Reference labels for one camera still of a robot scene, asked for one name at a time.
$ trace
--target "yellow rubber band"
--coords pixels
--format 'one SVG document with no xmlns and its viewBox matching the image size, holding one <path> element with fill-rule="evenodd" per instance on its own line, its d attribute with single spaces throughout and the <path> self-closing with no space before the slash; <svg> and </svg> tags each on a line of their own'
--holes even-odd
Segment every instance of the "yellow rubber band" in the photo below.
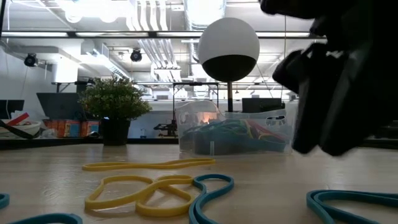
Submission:
<svg viewBox="0 0 398 224">
<path fill-rule="evenodd" d="M 156 164 L 135 164 L 131 162 L 97 162 L 85 164 L 82 169 L 87 171 L 105 171 L 115 169 L 179 169 L 190 166 L 199 166 L 216 163 L 215 159 L 181 159 L 177 161 L 161 162 Z"/>
<path fill-rule="evenodd" d="M 119 182 L 119 181 L 126 181 L 126 180 L 138 180 L 149 185 L 130 195 L 119 197 L 112 200 L 95 200 L 100 196 L 101 192 L 104 190 L 104 186 L 111 182 Z M 99 186 L 94 190 L 94 192 L 89 195 L 85 199 L 85 208 L 87 209 L 105 209 L 105 208 L 114 208 L 121 205 L 125 205 L 127 203 L 136 202 L 136 212 L 140 213 L 141 215 L 147 215 L 151 217 L 171 217 L 175 215 L 181 215 L 183 213 L 188 212 L 189 206 L 194 201 L 194 198 L 189 193 L 176 189 L 170 185 L 172 184 L 192 184 L 193 178 L 188 175 L 170 175 L 160 177 L 159 179 L 153 181 L 147 177 L 141 177 L 137 175 L 119 175 L 119 176 L 112 176 L 106 177 L 101 180 Z M 149 196 L 151 196 L 155 190 L 162 189 L 171 194 L 175 194 L 181 198 L 186 199 L 188 202 L 172 208 L 154 208 L 143 205 L 142 203 L 145 202 Z"/>
</svg>

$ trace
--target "table surface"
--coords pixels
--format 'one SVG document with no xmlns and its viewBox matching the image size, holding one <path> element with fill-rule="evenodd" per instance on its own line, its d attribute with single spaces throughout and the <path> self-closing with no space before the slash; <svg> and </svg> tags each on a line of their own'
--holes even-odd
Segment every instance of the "table surface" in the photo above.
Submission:
<svg viewBox="0 0 398 224">
<path fill-rule="evenodd" d="M 143 217 L 134 212 L 134 203 L 119 208 L 85 211 L 84 198 L 103 177 L 111 175 L 203 175 L 234 177 L 235 188 L 208 203 L 205 214 L 219 223 L 321 223 L 305 205 L 305 194 L 316 189 L 396 192 L 398 151 L 357 149 L 341 158 L 321 150 L 302 156 L 255 154 L 216 157 L 216 164 L 179 170 L 128 169 L 104 172 L 82 171 L 86 163 L 103 161 L 164 162 L 190 157 L 176 145 L 75 145 L 0 151 L 0 192 L 11 195 L 11 203 L 0 210 L 1 223 L 43 213 L 65 212 L 81 216 L 84 223 L 188 223 L 187 215 L 172 218 Z M 207 180 L 209 190 L 224 185 Z M 118 182 L 105 187 L 101 199 L 131 194 L 145 184 Z M 193 195 L 198 190 L 178 185 Z M 183 199 L 161 190 L 148 205 L 169 207 Z M 339 208 L 381 223 L 396 223 L 397 210 L 355 202 L 330 202 Z"/>
</svg>

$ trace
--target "box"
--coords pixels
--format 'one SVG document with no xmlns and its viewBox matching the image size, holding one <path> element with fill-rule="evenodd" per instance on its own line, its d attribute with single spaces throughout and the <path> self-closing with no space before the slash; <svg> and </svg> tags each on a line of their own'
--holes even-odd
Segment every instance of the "box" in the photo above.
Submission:
<svg viewBox="0 0 398 224">
<path fill-rule="evenodd" d="M 44 120 L 44 125 L 57 132 L 58 138 L 80 137 L 80 121 L 76 120 Z"/>
<path fill-rule="evenodd" d="M 86 137 L 93 131 L 98 132 L 99 129 L 99 121 L 82 121 L 80 124 L 80 137 Z"/>
<path fill-rule="evenodd" d="M 286 110 L 225 113 L 208 100 L 176 109 L 180 150 L 200 155 L 290 153 L 293 119 Z"/>
</svg>

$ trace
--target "computer monitor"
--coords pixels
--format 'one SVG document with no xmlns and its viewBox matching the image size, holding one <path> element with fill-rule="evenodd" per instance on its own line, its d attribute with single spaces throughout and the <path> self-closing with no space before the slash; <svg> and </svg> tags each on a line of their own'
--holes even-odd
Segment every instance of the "computer monitor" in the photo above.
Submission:
<svg viewBox="0 0 398 224">
<path fill-rule="evenodd" d="M 25 100 L 0 100 L 0 119 L 11 119 L 11 113 L 24 109 Z"/>
<path fill-rule="evenodd" d="M 50 119 L 87 120 L 94 117 L 87 114 L 77 93 L 36 93 L 44 114 Z"/>
<path fill-rule="evenodd" d="M 260 113 L 282 107 L 281 98 L 242 98 L 242 113 Z"/>
</svg>

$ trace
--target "ceiling light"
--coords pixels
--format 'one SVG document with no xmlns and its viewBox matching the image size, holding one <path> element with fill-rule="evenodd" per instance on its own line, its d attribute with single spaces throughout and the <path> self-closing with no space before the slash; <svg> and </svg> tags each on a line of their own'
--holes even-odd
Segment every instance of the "ceiling light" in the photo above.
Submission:
<svg viewBox="0 0 398 224">
<path fill-rule="evenodd" d="M 278 37 L 308 37 L 310 35 L 309 32 L 256 32 L 258 37 L 270 37 L 270 38 L 278 38 Z"/>
<path fill-rule="evenodd" d="M 181 40 L 183 44 L 197 44 L 199 43 L 199 39 L 188 39 L 188 40 Z"/>
<path fill-rule="evenodd" d="M 191 31 L 191 32 L 158 32 L 158 37 L 192 37 L 200 38 L 203 32 Z"/>
<path fill-rule="evenodd" d="M 137 85 L 173 85 L 172 82 L 136 82 Z"/>
<path fill-rule="evenodd" d="M 78 37 L 110 37 L 110 38 L 128 38 L 128 37 L 148 37 L 147 32 L 77 32 Z"/>
<path fill-rule="evenodd" d="M 66 32 L 3 32 L 2 37 L 68 37 Z"/>
</svg>

